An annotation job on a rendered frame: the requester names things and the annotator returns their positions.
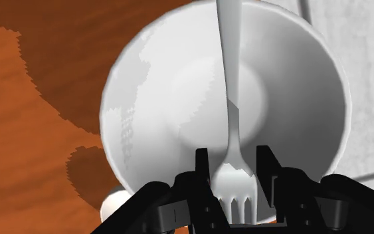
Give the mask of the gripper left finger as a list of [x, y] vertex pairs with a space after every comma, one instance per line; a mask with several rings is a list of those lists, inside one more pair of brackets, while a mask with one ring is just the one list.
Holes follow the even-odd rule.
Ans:
[[151, 181], [139, 189], [91, 234], [229, 234], [230, 226], [209, 185], [206, 148], [195, 150], [195, 170], [175, 177], [173, 186]]

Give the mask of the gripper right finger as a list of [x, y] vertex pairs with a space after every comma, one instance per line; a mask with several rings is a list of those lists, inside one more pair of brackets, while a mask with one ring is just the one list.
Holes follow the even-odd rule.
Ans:
[[277, 222], [295, 234], [374, 234], [373, 189], [340, 174], [315, 182], [268, 146], [256, 148], [256, 175]]

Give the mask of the silver fork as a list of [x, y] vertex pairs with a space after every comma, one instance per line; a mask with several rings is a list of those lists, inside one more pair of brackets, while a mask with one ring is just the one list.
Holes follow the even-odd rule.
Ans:
[[240, 151], [238, 79], [241, 0], [216, 0], [223, 69], [227, 95], [228, 146], [223, 163], [211, 179], [215, 197], [223, 202], [229, 223], [233, 222], [232, 202], [238, 205], [239, 222], [245, 223], [245, 202], [250, 202], [250, 223], [257, 224], [257, 180]]

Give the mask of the small white round object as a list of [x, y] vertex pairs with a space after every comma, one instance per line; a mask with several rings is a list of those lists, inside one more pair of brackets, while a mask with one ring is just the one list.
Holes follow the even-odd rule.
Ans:
[[109, 218], [109, 216], [119, 209], [130, 197], [130, 193], [125, 189], [112, 191], [107, 195], [100, 207], [101, 222]]

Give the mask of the white bowl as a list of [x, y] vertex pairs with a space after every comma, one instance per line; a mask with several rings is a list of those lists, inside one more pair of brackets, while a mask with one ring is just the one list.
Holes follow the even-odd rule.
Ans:
[[[337, 167], [351, 124], [339, 59], [303, 18], [243, 0], [240, 149], [248, 166], [267, 145], [285, 167], [321, 180]], [[110, 167], [129, 194], [174, 182], [206, 148], [210, 172], [227, 149], [227, 99], [215, 0], [176, 8], [142, 29], [110, 69], [100, 107]]]

